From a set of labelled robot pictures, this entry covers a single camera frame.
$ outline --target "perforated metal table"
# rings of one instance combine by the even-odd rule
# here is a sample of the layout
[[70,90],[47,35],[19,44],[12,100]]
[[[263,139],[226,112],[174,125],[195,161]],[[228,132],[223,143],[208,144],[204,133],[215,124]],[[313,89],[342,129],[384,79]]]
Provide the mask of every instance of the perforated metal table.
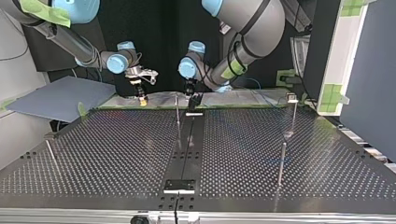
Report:
[[[299,108],[294,125],[292,112],[181,111],[178,127],[175,110],[94,111],[49,142],[56,160],[43,144],[0,171],[0,223],[21,208],[396,214],[391,170],[310,109]],[[164,194],[174,179],[194,180],[195,193]]]

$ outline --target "white wall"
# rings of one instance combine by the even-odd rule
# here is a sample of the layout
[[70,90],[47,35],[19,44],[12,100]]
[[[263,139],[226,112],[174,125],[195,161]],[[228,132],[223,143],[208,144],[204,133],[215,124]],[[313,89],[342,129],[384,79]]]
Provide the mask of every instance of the white wall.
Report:
[[[25,38],[0,14],[0,104],[46,85],[29,51],[18,59],[1,61],[22,54],[26,46]],[[47,119],[0,110],[0,169],[40,144],[48,132]]]
[[[321,88],[322,93],[320,94],[319,105],[321,104],[326,84],[342,85],[341,94],[345,95],[347,92],[347,85],[361,39],[361,30],[366,18],[367,8],[368,6],[364,6],[359,16],[338,18]],[[322,116],[340,116],[342,108],[343,105],[339,104],[335,113],[319,112],[319,114]]]

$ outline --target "black curtain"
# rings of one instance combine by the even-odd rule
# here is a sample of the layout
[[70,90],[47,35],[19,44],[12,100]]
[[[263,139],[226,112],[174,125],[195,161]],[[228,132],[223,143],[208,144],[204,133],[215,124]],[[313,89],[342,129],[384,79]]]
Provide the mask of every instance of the black curtain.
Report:
[[[149,93],[184,90],[177,67],[192,40],[206,44],[210,64],[220,60],[219,21],[202,8],[201,0],[102,1],[98,17],[108,50],[132,40],[143,53],[142,65],[160,73],[155,86],[147,84]],[[114,80],[119,95],[134,95],[123,75]]]

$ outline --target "vertical metal pin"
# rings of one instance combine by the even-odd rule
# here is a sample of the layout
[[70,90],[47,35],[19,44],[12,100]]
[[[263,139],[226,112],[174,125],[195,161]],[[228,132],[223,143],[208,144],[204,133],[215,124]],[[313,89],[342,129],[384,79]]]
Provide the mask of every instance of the vertical metal pin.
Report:
[[177,113],[177,126],[180,128],[180,113],[178,112],[178,96],[176,93],[176,98],[175,98],[175,104],[176,104],[176,113]]
[[283,176],[283,167],[285,165],[285,157],[286,157],[286,147],[288,144],[283,143],[282,144],[282,152],[280,156],[280,168],[279,168],[279,178],[277,180],[277,184],[279,186],[282,186],[282,176]]
[[298,102],[294,104],[293,123],[291,124],[291,131],[292,132],[294,132],[294,124],[295,124],[295,121],[296,121],[297,106],[298,106]]
[[50,146],[50,140],[46,140],[47,148],[49,149],[49,154],[53,160],[56,160],[55,154],[53,154],[52,147]]

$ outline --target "cable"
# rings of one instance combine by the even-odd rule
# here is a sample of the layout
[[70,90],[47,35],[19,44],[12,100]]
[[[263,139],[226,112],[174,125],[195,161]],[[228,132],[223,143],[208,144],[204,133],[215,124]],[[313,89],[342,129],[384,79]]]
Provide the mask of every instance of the cable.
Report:
[[101,72],[101,71],[99,71],[99,69],[98,69],[98,68],[96,68],[96,73],[97,73],[97,74],[98,74],[98,76],[99,76],[99,80],[100,80],[100,82],[103,82],[102,72]]
[[257,80],[257,79],[254,79],[254,78],[247,78],[247,80],[251,80],[251,81],[254,81],[254,82],[256,82],[257,83],[257,85],[259,86],[259,90],[261,90],[262,89],[262,84],[260,84],[260,82]]
[[75,75],[75,77],[77,77],[76,71],[74,70],[74,68],[72,68],[72,72]]
[[14,60],[14,59],[19,59],[20,57],[25,55],[28,50],[29,50],[29,46],[27,46],[27,44],[26,44],[26,49],[25,49],[25,51],[22,54],[20,54],[18,56],[15,56],[15,57],[12,57],[12,58],[0,59],[0,62],[5,62],[5,61],[11,61],[11,60]]

